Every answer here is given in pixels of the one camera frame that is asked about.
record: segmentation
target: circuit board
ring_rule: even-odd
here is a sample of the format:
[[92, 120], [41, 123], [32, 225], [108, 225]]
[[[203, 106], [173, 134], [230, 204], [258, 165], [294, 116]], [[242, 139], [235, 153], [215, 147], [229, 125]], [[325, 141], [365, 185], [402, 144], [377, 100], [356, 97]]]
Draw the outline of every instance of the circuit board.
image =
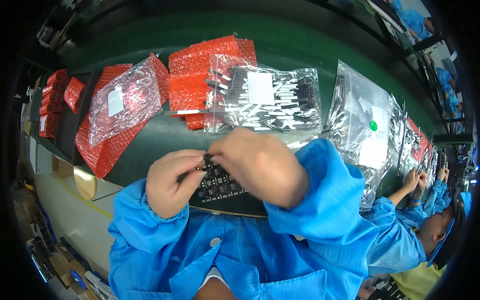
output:
[[196, 168], [196, 170], [207, 172], [196, 191], [202, 203], [247, 192], [217, 163], [210, 162], [200, 168]]

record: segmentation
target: white tag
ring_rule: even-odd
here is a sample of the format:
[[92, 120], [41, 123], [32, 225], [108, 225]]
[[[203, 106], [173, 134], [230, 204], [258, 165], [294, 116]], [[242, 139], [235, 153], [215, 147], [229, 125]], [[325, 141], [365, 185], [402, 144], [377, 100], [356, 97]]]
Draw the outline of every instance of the white tag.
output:
[[359, 165], [380, 169], [387, 155], [388, 143], [371, 138], [361, 143]]
[[45, 131], [45, 120], [47, 117], [40, 118], [40, 131]]
[[198, 109], [188, 109], [188, 110], [178, 110], [178, 115], [188, 115], [188, 114], [198, 114], [200, 111]]
[[249, 102], [274, 105], [272, 75], [269, 73], [247, 73]]
[[118, 114], [123, 110], [123, 98], [121, 87], [116, 86], [115, 90], [111, 91], [108, 94], [108, 116], [111, 117], [113, 115]]
[[384, 110], [372, 105], [373, 121], [377, 123], [377, 130], [385, 132], [387, 130], [387, 122], [384, 117]]

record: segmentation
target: blue anti-static coat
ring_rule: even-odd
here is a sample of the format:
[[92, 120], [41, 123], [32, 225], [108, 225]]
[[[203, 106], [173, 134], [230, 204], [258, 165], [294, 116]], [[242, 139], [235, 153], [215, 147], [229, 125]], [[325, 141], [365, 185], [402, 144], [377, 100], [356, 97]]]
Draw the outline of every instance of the blue anti-static coat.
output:
[[[147, 205], [145, 180], [123, 189], [108, 228], [115, 237], [108, 277], [114, 293], [191, 299], [215, 265], [239, 299], [354, 299], [378, 235], [358, 213], [365, 179], [324, 139], [296, 157], [310, 189], [293, 209], [264, 203], [268, 219], [216, 216], [188, 205], [162, 219]], [[211, 246], [215, 238], [221, 242]]]
[[381, 197], [363, 217], [380, 230], [367, 252], [370, 274], [399, 273], [427, 261], [425, 250], [413, 231], [413, 228], [419, 229], [427, 217], [421, 204], [396, 210], [389, 199]]
[[405, 25], [410, 27], [422, 40], [432, 35], [423, 25], [425, 17], [418, 12], [414, 10], [406, 10], [398, 13], [398, 16], [403, 20]]
[[452, 79], [450, 73], [445, 70], [444, 68], [435, 68], [437, 70], [438, 80], [440, 81], [440, 85], [442, 86], [442, 90], [444, 92], [451, 92], [452, 86], [448, 82]]

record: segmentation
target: red anti-static bubble wrap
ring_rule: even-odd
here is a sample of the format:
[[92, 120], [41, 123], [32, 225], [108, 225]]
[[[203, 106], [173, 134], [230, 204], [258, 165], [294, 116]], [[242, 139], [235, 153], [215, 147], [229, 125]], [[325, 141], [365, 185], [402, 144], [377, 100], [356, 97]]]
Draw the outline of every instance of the red anti-static bubble wrap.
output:
[[[416, 135], [419, 134], [419, 129], [418, 127], [415, 125], [415, 123], [412, 121], [412, 119], [410, 119], [410, 117], [408, 118], [408, 123], [410, 124], [410, 126], [412, 127], [413, 129], [413, 132], [415, 132]], [[422, 162], [422, 159], [423, 159], [423, 154], [425, 153], [425, 150], [426, 149], [429, 149], [429, 152], [428, 152], [428, 159], [430, 159], [430, 155], [432, 155], [432, 145], [430, 144], [430, 142], [428, 141], [428, 139], [425, 137], [425, 134], [420, 132], [420, 150], [415, 152], [414, 149], [411, 150], [411, 155], [414, 159], [416, 159], [419, 163]]]
[[58, 70], [50, 75], [50, 77], [47, 79], [47, 85], [51, 85], [51, 83], [55, 81], [63, 82], [65, 84], [68, 82], [68, 75], [65, 69]]
[[[168, 90], [166, 88], [166, 85], [168, 85], [168, 70], [160, 60], [158, 60], [158, 62], [160, 62], [163, 67], [156, 63], [156, 60], [154, 60], [154, 68], [157, 81], [161, 82], [158, 86], [160, 88], [160, 95], [162, 97], [164, 94], [168, 95]], [[107, 85], [110, 81], [115, 79], [115, 77], [121, 75], [131, 67], [133, 67], [132, 64], [119, 64], [105, 67], [95, 86], [94, 94], [102, 87]], [[164, 103], [167, 99], [168, 97], [165, 96], [161, 102]], [[136, 126], [133, 126], [132, 128], [129, 128], [101, 142], [97, 146], [90, 148], [88, 138], [90, 121], [87, 114], [82, 121], [80, 128], [78, 129], [75, 137], [75, 145], [77, 146], [78, 151], [84, 158], [87, 165], [92, 169], [93, 173], [98, 178], [104, 178], [112, 170], [123, 151], [125, 151], [127, 146], [146, 124], [147, 121], [139, 123]]]
[[80, 80], [72, 77], [68, 83], [67, 89], [63, 94], [63, 100], [67, 103], [74, 113], [78, 113], [78, 100], [85, 89], [85, 84]]
[[52, 103], [52, 102], [62, 102], [63, 101], [63, 94], [58, 91], [53, 91], [43, 97], [42, 99], [42, 105]]
[[237, 43], [240, 48], [241, 56], [249, 60], [252, 66], [257, 65], [257, 55], [255, 54], [255, 47], [253, 46], [253, 41], [246, 38], [237, 38]]
[[49, 112], [48, 114], [40, 117], [40, 123], [38, 125], [38, 133], [42, 137], [55, 137], [55, 128], [57, 127], [57, 121], [59, 115]]
[[[225, 36], [170, 54], [170, 110], [205, 109], [206, 83], [210, 69], [211, 54], [240, 56], [240, 49], [235, 36]], [[185, 116], [189, 129], [203, 128], [203, 114]]]
[[63, 92], [65, 92], [65, 88], [67, 88], [67, 82], [54, 80], [43, 88], [42, 96], [45, 97], [46, 95], [55, 91], [63, 94]]
[[46, 115], [49, 112], [61, 112], [61, 102], [50, 102], [40, 106], [40, 116]]

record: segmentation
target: cardboard box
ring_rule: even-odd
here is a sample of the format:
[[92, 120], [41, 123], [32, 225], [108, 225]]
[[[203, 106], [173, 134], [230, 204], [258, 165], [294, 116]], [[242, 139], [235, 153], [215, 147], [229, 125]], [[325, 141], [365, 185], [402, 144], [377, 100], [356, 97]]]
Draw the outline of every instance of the cardboard box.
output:
[[30, 102], [27, 103], [25, 106], [25, 111], [24, 111], [24, 124], [23, 124], [23, 130], [26, 134], [30, 135], [30, 127], [32, 126], [32, 123], [28, 121], [28, 115], [30, 114]]
[[77, 272], [78, 275], [82, 278], [83, 282], [85, 283], [87, 289], [92, 293], [92, 297], [96, 299], [95, 292], [93, 292], [92, 288], [88, 284], [88, 281], [85, 278], [85, 268], [82, 266], [76, 259], [73, 259], [69, 261], [70, 268], [72, 268], [73, 271]]
[[70, 284], [75, 282], [72, 274], [70, 273], [70, 265], [62, 257], [60, 257], [59, 254], [55, 253], [53, 256], [49, 257], [48, 260], [50, 260], [53, 269], [65, 287], [68, 287]]
[[73, 256], [73, 254], [71, 254], [67, 248], [65, 247], [64, 244], [62, 244], [61, 242], [58, 242], [55, 244], [55, 249], [57, 249], [57, 252], [58, 254], [65, 260], [65, 262], [69, 262], [73, 259], [75, 259], [75, 257]]
[[73, 166], [64, 160], [52, 155], [52, 171], [58, 178], [63, 179], [73, 176]]
[[83, 289], [77, 282], [72, 283], [70, 288], [80, 300], [97, 300], [91, 291]]

